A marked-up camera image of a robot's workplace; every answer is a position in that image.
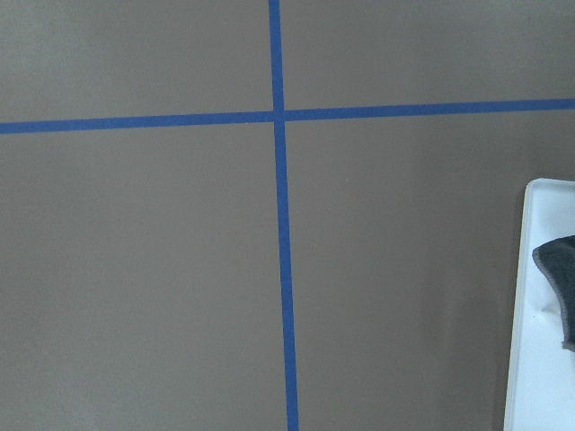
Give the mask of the grey wiping cloth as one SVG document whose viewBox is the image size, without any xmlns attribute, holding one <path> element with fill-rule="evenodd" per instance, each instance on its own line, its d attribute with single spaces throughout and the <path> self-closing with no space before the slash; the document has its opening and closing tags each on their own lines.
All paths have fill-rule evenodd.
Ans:
<svg viewBox="0 0 575 431">
<path fill-rule="evenodd" d="M 554 291 L 562 319 L 562 348 L 574 351 L 574 236 L 546 242 L 532 252 L 536 267 Z"/>
</svg>

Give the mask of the white rectangular tray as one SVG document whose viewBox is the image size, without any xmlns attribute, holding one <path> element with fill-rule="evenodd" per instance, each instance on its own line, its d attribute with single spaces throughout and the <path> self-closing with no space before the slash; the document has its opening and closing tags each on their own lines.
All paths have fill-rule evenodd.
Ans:
<svg viewBox="0 0 575 431">
<path fill-rule="evenodd" d="M 560 304 L 533 250 L 574 234 L 574 183 L 536 179 L 526 186 L 521 224 L 505 430 L 574 428 L 574 353 L 562 347 Z"/>
</svg>

